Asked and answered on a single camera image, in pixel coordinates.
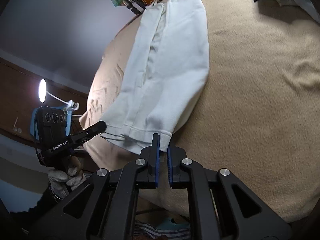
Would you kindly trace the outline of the white gloved left hand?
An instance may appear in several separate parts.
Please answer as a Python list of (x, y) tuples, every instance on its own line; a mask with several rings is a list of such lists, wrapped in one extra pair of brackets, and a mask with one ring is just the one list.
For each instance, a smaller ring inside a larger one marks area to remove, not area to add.
[(86, 177), (82, 171), (80, 160), (72, 156), (66, 172), (49, 170), (48, 179), (53, 195), (58, 199), (64, 199), (69, 194), (67, 187), (74, 191), (86, 180)]

